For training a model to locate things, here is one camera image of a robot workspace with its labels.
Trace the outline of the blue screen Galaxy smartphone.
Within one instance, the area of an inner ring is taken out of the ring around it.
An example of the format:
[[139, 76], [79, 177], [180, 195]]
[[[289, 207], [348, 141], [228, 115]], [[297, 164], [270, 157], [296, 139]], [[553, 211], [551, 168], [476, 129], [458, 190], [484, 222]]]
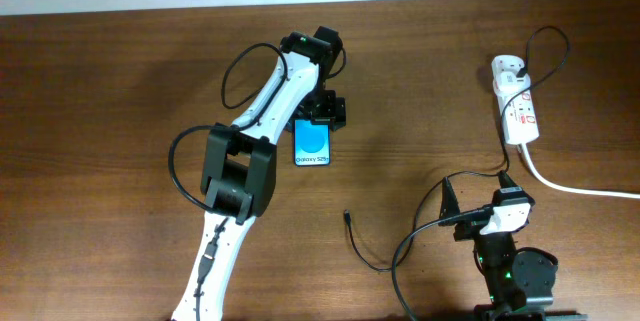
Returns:
[[329, 127], [298, 119], [294, 124], [294, 164], [299, 167], [330, 164]]

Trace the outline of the white power strip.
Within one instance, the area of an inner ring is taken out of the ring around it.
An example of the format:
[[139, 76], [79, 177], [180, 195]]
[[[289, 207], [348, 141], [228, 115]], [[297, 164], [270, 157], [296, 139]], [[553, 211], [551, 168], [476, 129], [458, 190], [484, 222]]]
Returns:
[[[523, 66], [524, 61], [517, 56], [496, 56], [491, 62], [493, 81], [495, 75], [505, 71], [515, 73], [517, 77], [523, 77], [518, 76], [518, 72]], [[509, 145], [527, 144], [539, 137], [531, 92], [525, 91], [511, 100], [516, 94], [508, 96], [496, 95], [499, 110], [504, 114], [503, 132], [505, 142]]]

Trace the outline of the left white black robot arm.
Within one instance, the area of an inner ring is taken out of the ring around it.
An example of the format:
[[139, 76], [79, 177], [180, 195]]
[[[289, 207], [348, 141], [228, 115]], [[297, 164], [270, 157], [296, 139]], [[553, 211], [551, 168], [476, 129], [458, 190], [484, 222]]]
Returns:
[[207, 134], [196, 199], [204, 212], [200, 245], [174, 320], [219, 320], [236, 258], [276, 185], [277, 143], [294, 136], [298, 166], [330, 162], [330, 134], [346, 124], [345, 100], [326, 87], [333, 66], [346, 52], [339, 33], [321, 26], [312, 35], [293, 32], [274, 47], [277, 63], [266, 84], [243, 100], [245, 111], [231, 125], [202, 126]]

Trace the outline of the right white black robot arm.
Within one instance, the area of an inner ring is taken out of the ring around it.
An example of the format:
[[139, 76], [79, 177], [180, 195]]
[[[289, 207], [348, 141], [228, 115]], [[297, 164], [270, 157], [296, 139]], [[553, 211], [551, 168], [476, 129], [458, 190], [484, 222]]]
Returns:
[[474, 308], [476, 320], [586, 320], [577, 311], [549, 312], [559, 267], [551, 253], [518, 248], [514, 234], [529, 223], [534, 199], [504, 172], [490, 203], [462, 212], [448, 177], [442, 180], [441, 226], [455, 228], [454, 240], [474, 242], [474, 260], [490, 303]]

